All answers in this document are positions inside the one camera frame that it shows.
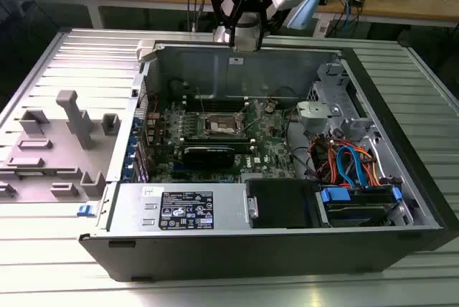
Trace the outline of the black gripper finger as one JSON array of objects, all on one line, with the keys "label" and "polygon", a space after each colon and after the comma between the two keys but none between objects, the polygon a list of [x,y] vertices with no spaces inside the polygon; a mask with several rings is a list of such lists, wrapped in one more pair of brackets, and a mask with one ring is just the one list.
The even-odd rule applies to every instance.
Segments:
[{"label": "black gripper finger", "polygon": [[[232,2],[232,8],[229,11],[225,11],[223,3],[225,1]],[[235,45],[235,29],[238,21],[240,20],[243,13],[243,6],[245,5],[244,0],[211,0],[212,7],[214,10],[215,19],[218,25],[223,26],[229,31],[229,46],[234,47]]]},{"label": "black gripper finger", "polygon": [[256,49],[260,49],[266,35],[279,30],[284,22],[284,11],[278,10],[274,3],[269,0],[257,0],[257,11],[259,16],[259,37]]}]

